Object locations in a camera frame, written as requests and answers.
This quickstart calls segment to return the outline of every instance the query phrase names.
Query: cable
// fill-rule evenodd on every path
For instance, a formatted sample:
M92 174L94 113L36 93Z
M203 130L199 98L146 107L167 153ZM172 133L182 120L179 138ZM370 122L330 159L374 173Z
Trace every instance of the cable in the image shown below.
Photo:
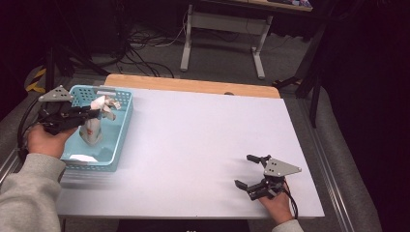
M286 184L285 188L283 188L283 192L289 197L290 203L293 208L293 213L295 215L295 219L298 219L298 205L296 204L295 199L292 197L292 194L290 193L290 187L287 185L287 182L284 181Z
M27 107L26 111L23 114L23 117L21 118L20 124L18 125L17 129L17 149L18 149L18 156L20 157L21 161L25 161L25 156L23 154L23 147L24 147L24 134L26 132L23 131L23 127L25 122L27 121L27 117L30 114L31 110L33 109L34 105L38 102L38 99L34 99L30 105Z

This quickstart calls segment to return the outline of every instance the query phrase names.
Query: white tabletop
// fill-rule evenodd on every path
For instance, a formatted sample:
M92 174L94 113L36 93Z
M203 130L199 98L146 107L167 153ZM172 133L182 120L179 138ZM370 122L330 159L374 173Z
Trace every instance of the white tabletop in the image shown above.
M57 211L104 218L268 218L235 187L263 167L249 154L302 167L288 176L300 217L323 217L281 99L132 89L133 113L116 172L67 170Z

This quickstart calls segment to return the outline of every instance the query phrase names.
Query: blue plastic basket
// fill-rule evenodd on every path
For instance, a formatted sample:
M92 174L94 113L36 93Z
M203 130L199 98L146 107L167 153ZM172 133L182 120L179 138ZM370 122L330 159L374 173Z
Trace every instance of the blue plastic basket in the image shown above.
M132 93L121 89L86 85L75 85L70 93L73 95L73 106L87 106L96 98L108 95L120 102L121 109L113 109L116 115L114 121L102 118L102 140L95 146L85 143L79 135L79 130L76 131L66 142L61 160L67 164L67 169L115 171L132 116ZM85 155L97 161L70 159L71 155Z

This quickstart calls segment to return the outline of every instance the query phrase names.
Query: table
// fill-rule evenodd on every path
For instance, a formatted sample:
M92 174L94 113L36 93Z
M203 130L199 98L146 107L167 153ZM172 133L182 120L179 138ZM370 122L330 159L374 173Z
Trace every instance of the table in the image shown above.
M59 215L268 218L234 185L235 179L253 185L263 178L262 166L246 160L254 154L302 167L287 178L300 217L324 216L290 119L280 117L287 110L275 88L119 74L105 85L132 87L134 93L117 171L67 170ZM273 125L280 139L268 136ZM296 146L286 147L289 141Z
M223 2L223 1L204 1L204 2ZM275 2L268 2L267 0L228 0L224 2L240 3L240 4L252 4L260 5L267 8L284 8L287 10L310 12L312 7L293 6ZM259 79L265 78L262 62L260 59L260 51L262 50L265 39L268 36L269 28L271 27L273 17L268 15L265 20L242 18L236 16L227 16L221 14L207 14L196 12L193 5L189 5L188 18L186 23L186 40L184 45L184 51L181 60L180 70L186 72L190 61L190 48L191 48L191 29L192 27L213 29L237 33L245 33L250 35L258 35L259 43L257 46L253 46L250 50L253 57L253 62L256 67L257 77Z

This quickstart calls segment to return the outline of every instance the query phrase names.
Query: gray sleeve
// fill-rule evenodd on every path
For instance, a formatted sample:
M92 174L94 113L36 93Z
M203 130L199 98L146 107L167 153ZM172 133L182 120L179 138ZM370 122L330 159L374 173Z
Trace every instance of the gray sleeve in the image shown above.
M0 231L60 231L55 202L65 166L59 159L29 154L1 187Z
M303 232L299 221L296 219L288 220L285 223L282 223L275 227L272 232Z

